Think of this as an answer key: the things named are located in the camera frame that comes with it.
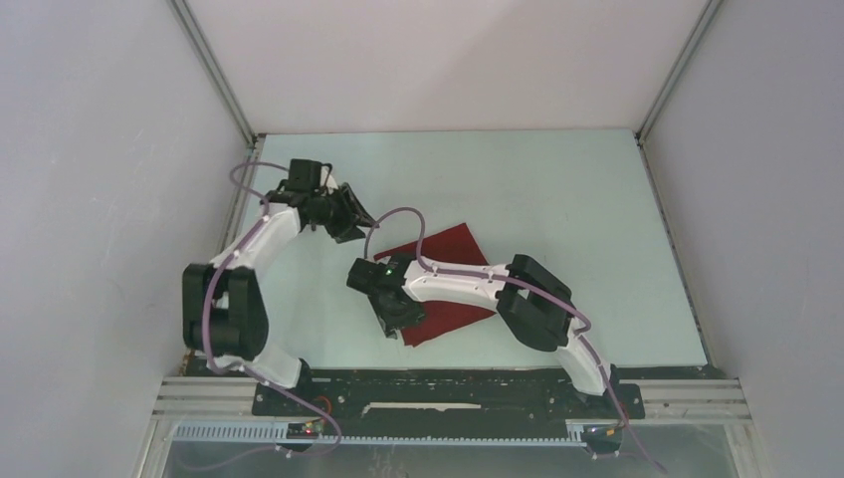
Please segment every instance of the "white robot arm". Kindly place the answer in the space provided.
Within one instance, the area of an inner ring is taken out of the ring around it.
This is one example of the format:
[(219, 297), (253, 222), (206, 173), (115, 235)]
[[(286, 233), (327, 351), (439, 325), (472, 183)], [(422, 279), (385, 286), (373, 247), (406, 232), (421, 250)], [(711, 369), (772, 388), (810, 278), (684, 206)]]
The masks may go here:
[(583, 326), (580, 319), (538, 294), (494, 279), (519, 279), (570, 305), (571, 291), (533, 258), (517, 255), (512, 263), (495, 266), (449, 264), (427, 258), (422, 262), (428, 267), (423, 268), (413, 255), (396, 254), (380, 263), (358, 259), (349, 271), (347, 285), (369, 297), (388, 337), (422, 322), (423, 302), (482, 307), (498, 312), (525, 346), (553, 353), (578, 391), (589, 395), (606, 391), (600, 369), (603, 367), (606, 376), (611, 376), (611, 370), (576, 339), (576, 331)]
[(203, 349), (202, 307), (210, 279), (237, 251), (213, 293), (209, 333), (216, 363), (227, 367), (242, 362), (266, 379), (294, 388), (307, 365), (290, 356), (273, 337), (258, 279), (305, 227), (323, 226), (342, 243), (362, 239), (358, 227), (371, 227), (374, 220), (348, 184), (337, 184), (329, 164), (306, 159), (291, 160), (288, 178), (267, 194), (267, 200), (263, 223), (246, 245), (239, 247), (244, 233), (208, 264), (185, 269), (182, 336), (190, 348)]

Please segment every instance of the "white table surface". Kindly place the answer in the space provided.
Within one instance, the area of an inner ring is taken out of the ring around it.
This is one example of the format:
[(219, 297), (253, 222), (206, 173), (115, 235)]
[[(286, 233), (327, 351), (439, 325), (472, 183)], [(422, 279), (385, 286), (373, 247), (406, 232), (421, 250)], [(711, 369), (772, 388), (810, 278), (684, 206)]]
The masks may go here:
[[(528, 254), (568, 285), (612, 362), (706, 363), (644, 166), (629, 130), (292, 134), (267, 137), (262, 160), (334, 165), (370, 214), (419, 208), (428, 233), (467, 222), (491, 263)], [(253, 185), (275, 188), (261, 168)], [(254, 222), (249, 202), (244, 225)], [(388, 219), (373, 252), (418, 234)], [(366, 298), (345, 286), (363, 241), (304, 232), (261, 280), (273, 328), (293, 355), (322, 367), (534, 367), (552, 355), (516, 341), (499, 316), (417, 348), (384, 337)]]

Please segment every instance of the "red cloth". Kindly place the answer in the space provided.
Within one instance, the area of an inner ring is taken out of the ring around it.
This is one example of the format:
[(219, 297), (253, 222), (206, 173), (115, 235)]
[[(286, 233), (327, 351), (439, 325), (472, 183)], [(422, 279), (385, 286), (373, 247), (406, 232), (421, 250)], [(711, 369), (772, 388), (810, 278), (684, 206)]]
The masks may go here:
[[(375, 260), (391, 256), (397, 252), (416, 253), (416, 241), (403, 246), (375, 254)], [(459, 226), (446, 229), (439, 234), (426, 237), (422, 243), (422, 255), (436, 261), (473, 266), (489, 265), (475, 238), (464, 222)], [(495, 313), (486, 309), (454, 304), (452, 302), (429, 301), (422, 304), (427, 318), (422, 324), (408, 327), (401, 331), (404, 344), (416, 347), (443, 334), (474, 324), (493, 316)]]

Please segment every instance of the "transparent panel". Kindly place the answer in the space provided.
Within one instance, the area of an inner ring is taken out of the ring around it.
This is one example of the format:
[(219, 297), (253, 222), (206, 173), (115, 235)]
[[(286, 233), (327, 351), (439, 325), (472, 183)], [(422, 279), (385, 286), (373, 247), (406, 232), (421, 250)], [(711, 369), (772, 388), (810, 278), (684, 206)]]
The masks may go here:
[[(688, 478), (737, 477), (724, 428), (721, 426), (640, 426), (650, 453), (668, 468), (669, 476)], [(185, 468), (224, 462), (262, 445), (243, 443), (175, 442), (165, 476), (249, 478), (439, 478), (489, 477), (602, 477), (663, 476), (647, 462), (622, 456), (593, 461), (577, 447), (496, 447), (344, 445), (320, 457), (262, 451), (228, 465), (202, 472)], [(628, 440), (622, 451), (633, 452)]]

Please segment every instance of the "metal frame edge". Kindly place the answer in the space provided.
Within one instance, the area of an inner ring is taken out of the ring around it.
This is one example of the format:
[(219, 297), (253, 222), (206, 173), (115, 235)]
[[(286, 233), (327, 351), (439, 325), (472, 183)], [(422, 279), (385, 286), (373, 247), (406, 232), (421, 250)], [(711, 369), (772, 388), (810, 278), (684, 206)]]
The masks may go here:
[(147, 436), (141, 454), (135, 462), (132, 478), (161, 478), (167, 468), (172, 435), (175, 429), (170, 420), (149, 420)]
[(645, 115), (645, 119), (642, 121), (641, 127), (639, 127), (639, 131), (636, 133), (640, 144), (647, 141), (648, 136), (651, 135), (654, 124), (656, 124), (663, 109), (665, 108), (666, 103), (677, 87), (678, 82), (683, 77), (686, 69), (689, 67), (692, 58), (695, 56), (695, 53), (697, 53), (704, 38), (706, 38), (707, 32), (710, 30), (713, 21), (724, 3), (725, 0), (709, 0), (706, 6), (704, 6), (703, 11), (701, 11), (701, 15), (698, 17), (698, 22), (695, 24), (695, 28), (693, 28), (692, 32), (689, 34), (689, 38), (686, 40), (686, 44), (680, 51), (680, 55), (677, 57), (677, 60), (674, 62), (674, 66), (671, 67), (671, 71), (669, 72), (668, 77), (666, 77), (665, 83), (663, 83), (654, 104), (651, 105), (651, 108)]
[[(748, 425), (750, 411), (736, 379), (622, 380), (642, 389), (646, 416), (639, 424)], [(167, 377), (162, 381), (153, 420), (266, 421), (253, 416), (257, 383), (246, 377)], [(276, 417), (292, 420), (300, 417)], [(568, 424), (614, 423), (615, 419), (566, 420)]]
[(680, 260), (680, 253), (677, 250), (677, 241), (675, 240), (674, 232), (669, 225), (668, 215), (666, 214), (665, 207), (663, 206), (659, 187), (657, 186), (656, 179), (654, 178), (654, 172), (651, 168), (651, 164), (648, 161), (646, 147), (642, 143), (639, 143), (639, 155), (641, 156), (642, 164), (645, 167), (645, 175), (648, 176), (648, 182), (651, 185), (651, 192), (654, 195), (654, 202), (656, 203), (657, 210), (659, 211), (662, 226), (665, 229), (665, 235), (668, 238), (668, 245), (671, 248), (671, 254), (674, 256), (674, 264), (677, 266), (678, 274), (680, 274), (680, 282), (683, 284), (683, 291), (686, 293), (686, 301), (689, 303), (689, 308), (692, 310), (692, 318), (695, 320), (695, 325), (698, 326), (698, 333), (701, 336), (701, 344), (704, 347), (704, 355), (706, 356), (709, 364), (718, 366), (717, 359), (713, 356), (712, 349), (709, 347), (709, 343), (712, 341), (712, 332), (706, 325), (701, 323), (700, 316), (698, 315), (698, 309), (695, 306), (695, 301), (692, 297), (692, 290), (689, 287), (688, 275), (683, 268), (683, 262)]
[(767, 456), (759, 442), (755, 425), (730, 425), (724, 427), (733, 464), (738, 478), (771, 478)]
[(223, 74), (219, 62), (214, 57), (214, 52), (211, 50), (211, 46), (205, 35), (202, 33), (202, 29), (199, 27), (199, 23), (196, 21), (190, 5), (188, 5), (188, 0), (168, 0), (168, 3), (190, 40), (191, 45), (193, 45), (194, 52), (199, 58), (205, 72), (208, 74), (211, 84), (217, 90), (217, 93), (229, 110), (232, 119), (237, 124), (240, 133), (249, 146), (253, 145), (255, 143), (255, 132), (249, 125), (249, 121), (246, 119), (246, 115), (243, 113), (243, 109), (240, 103), (238, 103), (231, 85), (226, 80), (226, 76)]

